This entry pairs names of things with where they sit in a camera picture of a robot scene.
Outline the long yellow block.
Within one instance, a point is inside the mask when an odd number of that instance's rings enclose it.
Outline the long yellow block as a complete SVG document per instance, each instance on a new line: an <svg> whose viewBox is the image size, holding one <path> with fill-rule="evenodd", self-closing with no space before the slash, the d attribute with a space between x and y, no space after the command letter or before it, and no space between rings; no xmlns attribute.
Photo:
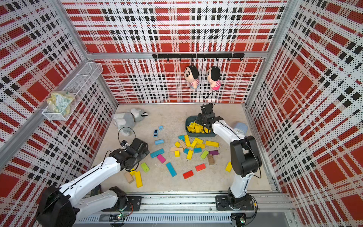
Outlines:
<svg viewBox="0 0 363 227"><path fill-rule="evenodd" d="M214 142L214 141L205 141L205 145L206 146L210 146L210 147L219 147L219 143L218 142Z"/></svg>
<svg viewBox="0 0 363 227"><path fill-rule="evenodd" d="M137 188L140 188L143 186L140 171L135 172L135 181L136 181Z"/></svg>

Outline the yellow angled block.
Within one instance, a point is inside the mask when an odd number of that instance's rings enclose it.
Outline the yellow angled block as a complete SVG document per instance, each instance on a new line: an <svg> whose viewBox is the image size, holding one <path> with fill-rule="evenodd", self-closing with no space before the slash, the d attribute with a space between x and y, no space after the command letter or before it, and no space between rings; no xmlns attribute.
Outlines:
<svg viewBox="0 0 363 227"><path fill-rule="evenodd" d="M189 136L188 135L185 135L184 136L184 139L185 139L186 146L187 147L190 147L191 146L191 142L190 142Z"/></svg>

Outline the dark teal plastic bin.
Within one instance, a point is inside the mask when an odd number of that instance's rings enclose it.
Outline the dark teal plastic bin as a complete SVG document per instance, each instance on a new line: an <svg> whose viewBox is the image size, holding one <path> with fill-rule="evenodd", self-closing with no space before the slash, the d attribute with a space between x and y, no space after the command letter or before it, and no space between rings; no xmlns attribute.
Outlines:
<svg viewBox="0 0 363 227"><path fill-rule="evenodd" d="M190 126L191 123L195 122L196 119L197 119L197 116L195 115L195 116L189 116L185 120L185 130L186 130L188 136L191 136L191 137L216 137L215 133L194 133L194 132L189 132L188 126Z"/></svg>

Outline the green block near-left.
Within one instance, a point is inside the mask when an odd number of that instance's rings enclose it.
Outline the green block near-left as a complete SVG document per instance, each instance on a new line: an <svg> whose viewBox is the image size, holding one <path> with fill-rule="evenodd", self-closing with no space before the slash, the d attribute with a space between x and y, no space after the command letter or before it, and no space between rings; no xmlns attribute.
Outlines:
<svg viewBox="0 0 363 227"><path fill-rule="evenodd" d="M141 164L141 168L143 169L143 171L144 171L145 173L147 173L147 172L149 172L149 171L150 171L150 169L149 169L148 165L147 165L145 162Z"/></svg>

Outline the long yellow block by bin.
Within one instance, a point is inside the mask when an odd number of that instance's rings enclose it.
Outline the long yellow block by bin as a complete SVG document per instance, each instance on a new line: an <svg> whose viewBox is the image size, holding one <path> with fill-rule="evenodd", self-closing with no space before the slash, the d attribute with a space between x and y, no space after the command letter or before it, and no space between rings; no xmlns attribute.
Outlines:
<svg viewBox="0 0 363 227"><path fill-rule="evenodd" d="M219 143L218 142L214 142L214 141L205 141L205 145L206 146L210 146L210 147L219 147Z"/></svg>

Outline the yellow block pile centre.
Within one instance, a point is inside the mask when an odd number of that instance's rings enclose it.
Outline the yellow block pile centre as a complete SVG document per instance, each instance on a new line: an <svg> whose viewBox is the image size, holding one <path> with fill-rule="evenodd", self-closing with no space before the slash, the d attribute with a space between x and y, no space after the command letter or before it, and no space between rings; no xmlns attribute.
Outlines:
<svg viewBox="0 0 363 227"><path fill-rule="evenodd" d="M191 143L191 147L192 148L205 148L206 145L203 143L204 141L199 139L199 138L195 138L194 141Z"/></svg>

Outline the magenta block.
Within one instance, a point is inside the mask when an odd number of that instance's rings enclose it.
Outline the magenta block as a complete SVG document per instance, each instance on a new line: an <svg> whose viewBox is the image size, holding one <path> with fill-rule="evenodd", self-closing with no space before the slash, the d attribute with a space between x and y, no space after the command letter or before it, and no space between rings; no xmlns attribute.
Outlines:
<svg viewBox="0 0 363 227"><path fill-rule="evenodd" d="M163 164L163 163L165 163L166 162L166 159L163 157L163 155L158 155L157 156L157 159Z"/></svg>

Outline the grey plush husky toy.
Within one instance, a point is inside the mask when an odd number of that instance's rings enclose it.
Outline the grey plush husky toy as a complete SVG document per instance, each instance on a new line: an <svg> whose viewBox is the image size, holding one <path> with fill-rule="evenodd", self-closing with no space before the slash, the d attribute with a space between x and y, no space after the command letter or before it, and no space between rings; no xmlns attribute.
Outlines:
<svg viewBox="0 0 363 227"><path fill-rule="evenodd" d="M142 109L133 108L127 112L112 115L113 123L123 136L129 136L135 124L144 120L148 113Z"/></svg>

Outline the light blue alarm clock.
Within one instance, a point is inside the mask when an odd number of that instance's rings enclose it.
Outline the light blue alarm clock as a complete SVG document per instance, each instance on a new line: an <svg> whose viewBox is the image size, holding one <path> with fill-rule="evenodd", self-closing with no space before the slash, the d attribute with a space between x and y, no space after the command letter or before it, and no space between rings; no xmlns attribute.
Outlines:
<svg viewBox="0 0 363 227"><path fill-rule="evenodd" d="M233 129L239 133L243 133L246 135L248 131L248 125L246 125L245 123L236 122L233 126Z"/></svg>

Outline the light green block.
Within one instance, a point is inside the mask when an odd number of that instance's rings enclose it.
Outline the light green block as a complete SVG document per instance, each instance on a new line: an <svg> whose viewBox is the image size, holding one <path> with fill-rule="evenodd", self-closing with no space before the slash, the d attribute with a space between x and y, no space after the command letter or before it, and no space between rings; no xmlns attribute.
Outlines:
<svg viewBox="0 0 363 227"><path fill-rule="evenodd" d="M209 152L207 150L204 150L203 153L201 154L200 158L205 159L208 155L209 155Z"/></svg>

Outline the long teal block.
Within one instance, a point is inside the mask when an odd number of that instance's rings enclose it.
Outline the long teal block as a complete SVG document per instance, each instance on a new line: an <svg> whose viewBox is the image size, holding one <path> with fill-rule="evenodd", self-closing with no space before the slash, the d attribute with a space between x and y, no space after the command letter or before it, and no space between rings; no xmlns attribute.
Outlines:
<svg viewBox="0 0 363 227"><path fill-rule="evenodd" d="M171 174L172 177L175 177L177 175L173 165L170 162L166 164L166 167L167 167L167 169L168 169L168 171L169 171L169 173Z"/></svg>

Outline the blue-shirt hanging plush doll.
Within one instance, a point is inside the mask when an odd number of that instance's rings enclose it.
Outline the blue-shirt hanging plush doll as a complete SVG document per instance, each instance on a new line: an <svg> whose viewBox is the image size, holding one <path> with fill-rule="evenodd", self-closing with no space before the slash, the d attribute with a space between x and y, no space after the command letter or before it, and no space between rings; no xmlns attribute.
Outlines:
<svg viewBox="0 0 363 227"><path fill-rule="evenodd" d="M195 66L187 66L184 70L184 78L192 89L199 87L199 71Z"/></svg>

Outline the red block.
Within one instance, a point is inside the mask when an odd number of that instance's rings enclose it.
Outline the red block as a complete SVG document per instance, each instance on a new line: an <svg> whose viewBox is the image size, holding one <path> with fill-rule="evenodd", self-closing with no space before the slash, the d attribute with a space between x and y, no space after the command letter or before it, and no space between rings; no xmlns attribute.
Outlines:
<svg viewBox="0 0 363 227"><path fill-rule="evenodd" d="M205 166L205 164L200 164L200 165L197 165L197 166L195 167L195 169L196 169L196 171L197 171L197 172L199 172L199 171L201 171L201 170L206 169L206 166Z"/></svg>
<svg viewBox="0 0 363 227"><path fill-rule="evenodd" d="M190 171L183 174L184 179L190 178L192 176L194 176L194 173L193 173L192 170L190 170Z"/></svg>

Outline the red block left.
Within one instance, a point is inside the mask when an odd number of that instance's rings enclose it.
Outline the red block left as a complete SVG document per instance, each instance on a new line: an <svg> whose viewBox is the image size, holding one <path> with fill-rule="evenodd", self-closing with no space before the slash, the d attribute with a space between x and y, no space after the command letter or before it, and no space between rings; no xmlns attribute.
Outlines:
<svg viewBox="0 0 363 227"><path fill-rule="evenodd" d="M192 176L194 176L194 173L193 173L192 170L190 170L190 171L183 174L184 179L190 178Z"/></svg>

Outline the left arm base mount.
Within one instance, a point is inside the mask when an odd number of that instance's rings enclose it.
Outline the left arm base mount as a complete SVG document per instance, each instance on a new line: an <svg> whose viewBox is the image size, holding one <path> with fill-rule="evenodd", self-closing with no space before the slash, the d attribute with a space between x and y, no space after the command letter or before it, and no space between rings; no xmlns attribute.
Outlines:
<svg viewBox="0 0 363 227"><path fill-rule="evenodd" d="M107 211L139 211L142 201L142 196L126 196L122 197L121 199L118 199L116 204L112 206L111 208L107 208L102 210L102 212Z"/></svg>

